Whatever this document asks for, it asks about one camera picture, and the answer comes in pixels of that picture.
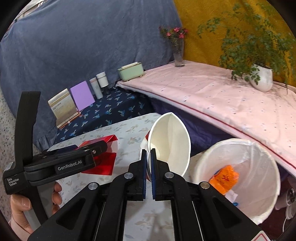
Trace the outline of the person's left hand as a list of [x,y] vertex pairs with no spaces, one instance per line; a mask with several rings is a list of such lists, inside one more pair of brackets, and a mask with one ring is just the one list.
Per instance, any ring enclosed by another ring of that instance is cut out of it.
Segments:
[[[61,191],[61,185],[56,182],[52,195],[53,214],[55,214],[60,209],[59,205],[62,204],[62,197],[60,196]],[[29,198],[17,194],[11,195],[10,226],[21,240],[27,240],[29,235],[33,233],[33,229],[29,225],[29,222],[24,214],[25,211],[29,211],[31,209],[32,205]]]

